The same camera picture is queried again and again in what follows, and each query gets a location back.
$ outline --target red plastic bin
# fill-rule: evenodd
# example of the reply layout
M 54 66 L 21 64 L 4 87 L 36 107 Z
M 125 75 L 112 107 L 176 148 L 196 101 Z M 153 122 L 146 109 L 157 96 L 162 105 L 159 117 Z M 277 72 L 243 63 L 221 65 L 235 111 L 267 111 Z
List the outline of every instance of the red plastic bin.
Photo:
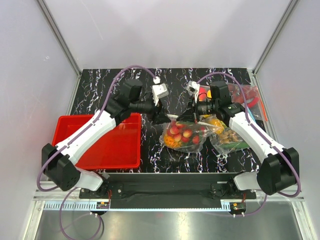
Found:
M 52 145 L 71 136 L 93 115 L 61 116 Z M 140 165 L 141 115 L 132 113 L 116 128 L 106 133 L 80 158 L 77 167 L 85 170 L 131 169 Z

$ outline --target white enclosure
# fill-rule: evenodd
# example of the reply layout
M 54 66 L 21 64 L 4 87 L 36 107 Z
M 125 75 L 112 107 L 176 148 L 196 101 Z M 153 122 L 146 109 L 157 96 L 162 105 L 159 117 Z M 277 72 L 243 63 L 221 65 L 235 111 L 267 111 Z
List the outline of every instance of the white enclosure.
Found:
M 290 0 L 45 0 L 82 69 L 252 69 Z
M 43 14 L 37 2 L 46 5 L 51 15 Z M 22 239 L 41 149 L 51 141 L 58 117 L 67 112 L 78 77 L 75 65 L 81 70 L 132 64 L 251 70 L 292 2 L 2 1 L 0 185 L 5 197 L 0 239 Z M 278 141 L 300 154 L 303 197 L 320 236 L 319 9 L 319 0 L 299 1 L 256 77 Z M 48 24 L 49 15 L 53 21 Z M 50 24 L 58 30 L 52 31 Z
M 300 1 L 258 72 L 275 132 L 300 155 L 301 185 L 318 236 L 320 1 Z
M 0 238 L 20 240 L 41 148 L 66 113 L 77 76 L 36 1 L 1 1 L 0 20 Z

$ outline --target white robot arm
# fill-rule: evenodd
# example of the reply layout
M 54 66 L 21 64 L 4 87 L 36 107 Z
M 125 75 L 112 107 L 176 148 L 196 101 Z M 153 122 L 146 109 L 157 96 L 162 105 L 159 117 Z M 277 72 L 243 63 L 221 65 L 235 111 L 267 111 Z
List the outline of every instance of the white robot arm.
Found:
M 56 146 L 47 144 L 42 148 L 42 165 L 47 165 L 43 173 L 59 188 L 67 191 L 73 187 L 98 191 L 104 178 L 93 171 L 75 167 L 81 156 L 104 134 L 114 129 L 131 113 L 145 113 L 155 124 L 170 122 L 160 99 L 169 94 L 167 86 L 156 84 L 152 93 L 141 99 L 142 83 L 136 79 L 127 80 L 112 97 L 105 109 L 99 110 L 78 131 Z M 54 159 L 50 157 L 60 152 Z
M 187 90 L 191 97 L 186 110 L 177 118 L 178 121 L 197 122 L 201 115 L 216 114 L 218 119 L 248 143 L 262 163 L 258 172 L 243 172 L 233 178 L 234 192 L 261 189 L 267 195 L 272 195 L 297 183 L 298 152 L 293 147 L 286 149 L 276 142 L 245 113 L 239 103 L 232 103 L 224 81 L 210 85 L 211 99 L 205 102 L 195 100 L 199 84 L 189 82 Z

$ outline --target bag of vegetables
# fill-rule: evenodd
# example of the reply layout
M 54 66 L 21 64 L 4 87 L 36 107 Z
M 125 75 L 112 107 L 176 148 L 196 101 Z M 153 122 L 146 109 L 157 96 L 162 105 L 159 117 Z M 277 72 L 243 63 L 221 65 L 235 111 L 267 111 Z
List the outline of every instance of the bag of vegetables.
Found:
M 198 123 L 172 120 L 164 125 L 160 142 L 180 152 L 199 153 L 207 137 L 213 134 L 211 128 Z
M 214 134 L 209 139 L 219 154 L 225 155 L 249 148 L 249 145 L 239 134 L 227 127 L 216 116 L 207 117 L 203 121 L 214 126 L 211 129 Z

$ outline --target black marble surface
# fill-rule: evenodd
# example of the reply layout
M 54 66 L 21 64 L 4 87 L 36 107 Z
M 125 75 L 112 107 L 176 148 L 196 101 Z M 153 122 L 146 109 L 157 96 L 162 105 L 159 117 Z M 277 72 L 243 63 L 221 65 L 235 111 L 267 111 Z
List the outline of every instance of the black marble surface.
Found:
M 72 115 L 94 114 L 100 109 L 113 78 L 121 69 L 85 69 L 82 72 L 80 83 L 72 106 Z M 197 81 L 211 72 L 225 72 L 233 75 L 241 84 L 250 84 L 249 74 L 245 68 L 155 68 L 151 71 L 161 81 L 166 83 L 169 96 L 161 101 L 170 114 L 180 115 L 188 100 L 185 90 L 188 81 Z M 128 78 L 140 79 L 147 92 L 153 85 L 152 77 L 141 69 L 130 69 L 121 75 L 112 93 L 117 92 L 117 86 Z M 212 81 L 227 81 L 222 75 L 208 77 L 202 85 Z M 182 153 L 169 149 L 159 142 L 163 132 L 162 125 L 151 125 L 147 116 L 142 114 L 141 129 L 141 156 L 138 169 L 108 170 L 108 172 L 130 173 L 214 173 L 256 171 L 260 162 L 251 149 L 233 152 L 228 155 L 218 154 L 212 147 L 209 139 L 203 145 L 201 152 Z

